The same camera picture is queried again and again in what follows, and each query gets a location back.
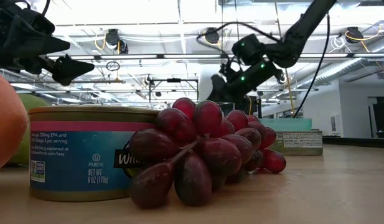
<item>tuna can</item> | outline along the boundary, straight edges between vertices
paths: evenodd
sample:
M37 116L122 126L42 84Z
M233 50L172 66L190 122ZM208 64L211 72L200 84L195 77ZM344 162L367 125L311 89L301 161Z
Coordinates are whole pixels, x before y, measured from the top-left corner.
M159 111L114 106L46 106L30 115L30 194L58 202L124 198L142 164L130 137Z

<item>grape cluster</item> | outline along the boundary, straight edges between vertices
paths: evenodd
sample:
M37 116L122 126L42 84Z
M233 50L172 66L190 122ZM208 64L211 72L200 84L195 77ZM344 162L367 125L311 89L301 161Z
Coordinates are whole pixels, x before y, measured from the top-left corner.
M223 118L212 101L180 98L158 114L155 128L131 137L130 153L146 168L132 178L129 196L139 208L154 208L174 183L184 204L205 205L212 192L241 182L246 172L281 172L286 160L267 149L275 140L275 131L253 115L235 110Z

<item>table surface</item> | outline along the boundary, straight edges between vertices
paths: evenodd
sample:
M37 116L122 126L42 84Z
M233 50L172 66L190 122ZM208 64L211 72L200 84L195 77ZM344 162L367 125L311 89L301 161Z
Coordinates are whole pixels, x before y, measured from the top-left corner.
M384 223L384 149L325 146L324 156L287 157L282 174L250 175L204 207L139 210L129 198L46 202L28 196L28 172L0 171L1 223Z

